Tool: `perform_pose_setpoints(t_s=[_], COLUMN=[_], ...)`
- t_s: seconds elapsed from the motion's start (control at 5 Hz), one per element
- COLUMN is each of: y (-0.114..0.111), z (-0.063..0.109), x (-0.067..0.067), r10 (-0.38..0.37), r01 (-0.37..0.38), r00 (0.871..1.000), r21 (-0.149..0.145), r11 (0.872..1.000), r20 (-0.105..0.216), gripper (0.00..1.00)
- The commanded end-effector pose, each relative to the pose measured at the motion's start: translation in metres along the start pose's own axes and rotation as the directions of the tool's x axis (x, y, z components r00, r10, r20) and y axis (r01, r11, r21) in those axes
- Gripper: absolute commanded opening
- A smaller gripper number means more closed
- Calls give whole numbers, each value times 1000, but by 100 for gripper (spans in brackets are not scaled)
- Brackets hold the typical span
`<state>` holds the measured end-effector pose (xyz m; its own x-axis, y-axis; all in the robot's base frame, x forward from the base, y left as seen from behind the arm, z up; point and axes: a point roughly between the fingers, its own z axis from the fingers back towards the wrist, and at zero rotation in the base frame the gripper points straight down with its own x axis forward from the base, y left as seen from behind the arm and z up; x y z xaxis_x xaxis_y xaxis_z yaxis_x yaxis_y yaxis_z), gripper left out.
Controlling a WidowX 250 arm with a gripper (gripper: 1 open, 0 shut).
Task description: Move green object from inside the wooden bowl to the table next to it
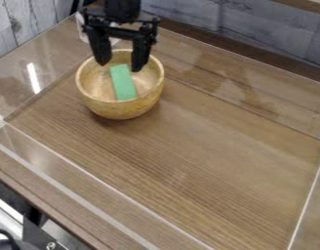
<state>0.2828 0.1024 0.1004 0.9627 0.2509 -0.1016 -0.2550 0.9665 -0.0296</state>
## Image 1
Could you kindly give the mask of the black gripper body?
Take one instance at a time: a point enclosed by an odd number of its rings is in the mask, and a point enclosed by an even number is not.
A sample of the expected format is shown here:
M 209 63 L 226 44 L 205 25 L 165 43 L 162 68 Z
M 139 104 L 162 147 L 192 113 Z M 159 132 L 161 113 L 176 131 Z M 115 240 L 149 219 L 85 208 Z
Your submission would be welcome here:
M 109 38 L 133 41 L 137 35 L 143 35 L 150 44 L 155 43 L 159 18 L 141 10 L 141 0 L 103 0 L 99 7 L 83 7 L 79 12 L 85 17 L 85 31 L 91 26 L 105 32 Z M 118 27 L 109 27 L 107 20 L 115 22 Z

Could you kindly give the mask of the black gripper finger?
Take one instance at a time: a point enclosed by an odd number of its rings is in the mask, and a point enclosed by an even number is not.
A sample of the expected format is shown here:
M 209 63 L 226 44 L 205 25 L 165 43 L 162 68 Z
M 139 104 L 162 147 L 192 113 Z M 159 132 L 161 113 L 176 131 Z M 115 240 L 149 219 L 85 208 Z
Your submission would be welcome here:
M 149 38 L 143 35 L 137 35 L 133 38 L 131 72 L 139 72 L 147 64 L 150 46 Z
M 91 26 L 86 28 L 86 36 L 95 62 L 103 66 L 111 59 L 109 36 L 98 28 Z

